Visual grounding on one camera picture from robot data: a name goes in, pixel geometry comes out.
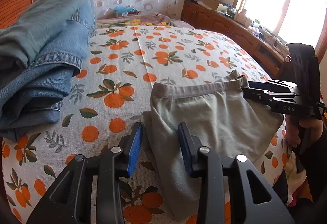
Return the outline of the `black sleeve right forearm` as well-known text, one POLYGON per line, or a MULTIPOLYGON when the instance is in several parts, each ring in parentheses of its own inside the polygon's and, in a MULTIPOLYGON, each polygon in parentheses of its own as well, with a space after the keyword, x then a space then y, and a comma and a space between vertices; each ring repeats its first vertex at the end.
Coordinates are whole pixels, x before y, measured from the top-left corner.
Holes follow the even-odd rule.
POLYGON ((299 161, 305 168, 313 200, 301 197, 288 211, 295 223, 326 223, 326 128, 319 140, 302 154, 299 161))

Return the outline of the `person's right hand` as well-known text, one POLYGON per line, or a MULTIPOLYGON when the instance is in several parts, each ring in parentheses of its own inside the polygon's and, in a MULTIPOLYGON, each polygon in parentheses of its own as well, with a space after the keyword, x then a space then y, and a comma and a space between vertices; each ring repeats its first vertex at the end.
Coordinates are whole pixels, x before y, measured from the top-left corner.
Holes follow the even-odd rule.
MULTIPOLYGON (((323 133, 323 122, 318 119, 301 119, 299 120, 299 126, 310 130, 309 138, 307 139, 307 146, 320 139, 323 133)), ((286 140, 288 144, 296 148, 300 143, 299 128, 293 123, 291 116, 286 115, 286 140)))

